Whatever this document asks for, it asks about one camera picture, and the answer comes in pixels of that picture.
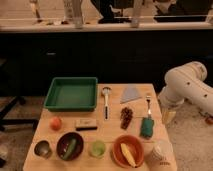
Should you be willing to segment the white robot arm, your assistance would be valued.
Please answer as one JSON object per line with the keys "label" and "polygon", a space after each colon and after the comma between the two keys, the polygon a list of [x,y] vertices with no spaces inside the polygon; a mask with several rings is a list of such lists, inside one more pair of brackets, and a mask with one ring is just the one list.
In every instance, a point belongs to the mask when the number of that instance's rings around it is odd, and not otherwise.
{"label": "white robot arm", "polygon": [[158,95],[162,123],[168,124],[186,99],[198,106],[202,114],[213,117],[213,87],[204,80],[207,69],[204,64],[192,61],[168,70],[164,76],[165,86]]}

